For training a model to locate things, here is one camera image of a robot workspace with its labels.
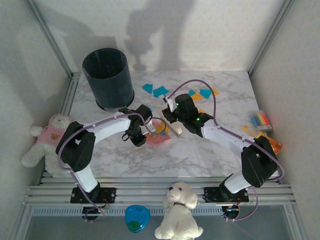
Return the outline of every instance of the orange object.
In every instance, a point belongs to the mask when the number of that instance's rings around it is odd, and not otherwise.
[[[161,131],[164,129],[164,123],[162,122],[162,125],[158,123],[157,120],[153,120],[152,121],[152,125],[155,127],[155,132],[157,134],[161,133]],[[165,130],[165,134],[162,135],[151,135],[151,134],[146,134],[146,142],[152,146],[157,146],[159,144],[162,144],[168,140],[171,139],[171,137],[169,137],[169,135],[167,134],[167,132],[169,132],[169,129]]]
[[[199,93],[195,93],[191,96],[191,98],[193,99],[193,101],[197,101],[197,100],[201,100],[203,99],[204,97],[202,95],[200,95]]]
[[[220,94],[220,92],[218,92],[213,86],[211,88],[212,88],[215,96],[218,96]]]
[[[248,127],[248,126],[245,125],[245,126],[243,127],[243,131],[244,131],[247,135],[249,135],[249,136],[251,136],[251,137],[254,137],[254,138],[256,138],[256,139],[258,139],[258,138],[261,137],[261,136],[264,136],[266,139],[269,140],[270,145],[271,145],[271,147],[272,147],[272,149],[273,149],[273,151],[274,151],[274,154],[277,155],[277,154],[280,152],[280,150],[281,150],[281,148],[282,148],[282,145],[281,145],[280,143],[278,143],[276,140],[274,140],[273,138],[265,135],[262,131],[259,131],[257,128]]]

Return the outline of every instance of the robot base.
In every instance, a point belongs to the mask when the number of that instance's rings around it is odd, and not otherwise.
[[[117,189],[114,187],[99,187],[98,191],[93,190],[87,195],[95,204],[114,204],[116,199],[116,190]],[[72,189],[70,203],[89,204],[88,200],[85,198],[79,187],[75,187]]]
[[[202,198],[205,200],[206,203],[224,203],[226,199],[223,198],[221,195],[221,188],[220,187],[204,187],[204,194]],[[248,203],[249,197],[248,192],[245,189],[240,190],[237,192],[233,198],[230,198],[228,203]]]

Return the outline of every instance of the cable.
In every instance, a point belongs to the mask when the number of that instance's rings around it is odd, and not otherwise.
[[[59,165],[59,167],[60,167],[62,170],[70,171],[70,174],[71,174],[72,178],[74,179],[76,185],[79,187],[80,191],[82,192],[82,194],[84,195],[84,197],[86,198],[86,200],[87,200],[90,204],[92,204],[92,205],[103,215],[103,218],[105,218],[105,216],[106,216],[106,215],[105,215],[105,211],[104,211],[101,207],[97,206],[93,201],[91,201],[91,199],[90,199],[90,198],[88,197],[88,195],[86,194],[86,191],[83,189],[83,187],[82,187],[81,184],[79,183],[79,181],[78,181],[75,173],[72,171],[72,169],[63,166],[62,160],[61,160],[61,154],[62,154],[62,151],[63,151],[63,149],[65,148],[65,146],[68,144],[68,142],[70,142],[71,139],[73,139],[76,135],[78,135],[78,134],[81,133],[82,131],[87,130],[87,129],[90,129],[90,128],[93,128],[93,127],[95,127],[95,126],[97,127],[97,126],[99,126],[99,125],[102,125],[102,124],[105,124],[105,123],[107,123],[107,122],[110,122],[110,121],[112,121],[112,120],[114,120],[114,119],[125,118],[125,117],[128,117],[128,116],[134,116],[134,115],[139,116],[139,117],[141,118],[142,123],[144,124],[145,128],[148,130],[149,133],[156,134],[156,135],[160,135],[160,134],[162,134],[162,133],[166,130],[166,128],[167,128],[167,124],[166,124],[165,121],[163,121],[163,120],[162,120],[161,118],[159,118],[159,117],[153,117],[153,119],[161,120],[161,121],[164,123],[164,129],[163,129],[160,133],[153,133],[153,132],[148,128],[148,126],[147,126],[144,118],[142,117],[142,115],[139,114],[139,113],[137,113],[137,112],[135,112],[135,113],[122,114],[122,115],[118,115],[118,116],[111,116],[111,117],[106,118],[106,119],[103,119],[103,120],[101,120],[101,121],[99,121],[99,122],[97,122],[97,123],[93,123],[93,124],[91,124],[91,125],[85,126],[85,127],[81,128],[81,129],[77,130],[76,132],[74,132],[71,136],[69,136],[69,137],[64,141],[64,143],[61,145],[61,147],[60,147],[60,149],[59,149],[59,151],[58,151],[57,160],[58,160],[58,165]]]
[[[252,215],[257,211],[257,209],[258,209],[258,204],[259,204],[258,194],[257,194],[256,189],[255,189],[253,186],[251,186],[251,188],[252,188],[252,190],[253,190],[253,192],[254,192],[255,199],[256,199],[256,203],[255,203],[255,207],[254,207],[253,211],[252,211],[250,214],[248,214],[248,215],[246,215],[246,216],[244,216],[244,217],[232,219],[232,221],[236,222],[236,221],[240,221],[240,220],[247,219],[247,218],[249,218],[250,216],[252,216]]]
[[[180,86],[178,86],[168,97],[168,99],[170,99],[181,87],[183,87],[184,85],[188,84],[188,83],[191,83],[191,82],[199,82],[199,83],[202,83],[204,85],[206,85],[211,93],[212,93],[212,96],[213,96],[213,122],[216,126],[219,126],[217,120],[216,120],[216,108],[217,108],[217,101],[216,101],[216,95],[215,95],[215,92],[213,91],[213,89],[210,87],[210,85],[208,83],[206,83],[205,81],[203,80],[200,80],[200,79],[192,79],[192,80],[188,80],[186,82],[184,82],[183,84],[181,84]],[[228,129],[225,129],[224,127],[220,126],[220,129],[238,139],[243,139],[242,136],[228,130]],[[253,141],[250,141],[248,139],[245,139],[244,140],[245,142],[255,146],[257,149],[259,149],[261,152],[263,152],[264,154],[266,154],[270,159],[272,159],[277,165],[278,167],[281,169],[281,174],[280,176],[277,176],[277,177],[274,177],[274,178],[271,178],[269,179],[269,181],[277,181],[279,179],[282,179],[285,175],[285,169],[284,167],[280,164],[280,162],[274,157],[272,156],[269,152],[267,152],[265,149],[263,149],[262,147],[260,147],[258,144],[254,143]]]

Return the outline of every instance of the white plush dog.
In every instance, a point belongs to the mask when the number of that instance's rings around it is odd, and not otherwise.
[[[161,225],[155,230],[157,239],[193,240],[203,233],[192,216],[191,209],[197,205],[198,197],[184,182],[177,182],[169,188],[163,200],[166,208]]]
[[[60,174],[63,170],[58,165],[56,148],[70,123],[67,115],[57,114],[50,118],[47,127],[33,126],[30,133],[37,141],[21,158],[22,165],[32,168],[45,156],[45,169],[50,174]]]

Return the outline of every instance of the white wall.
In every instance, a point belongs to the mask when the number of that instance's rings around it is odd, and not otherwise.
[[[21,165],[29,129],[59,112],[67,82],[22,0],[0,0],[0,239],[9,238],[27,186],[41,166]]]
[[[74,72],[92,51],[130,70],[249,69],[283,0],[35,0]]]
[[[296,0],[252,78],[311,240],[320,239],[319,13],[319,0]]]

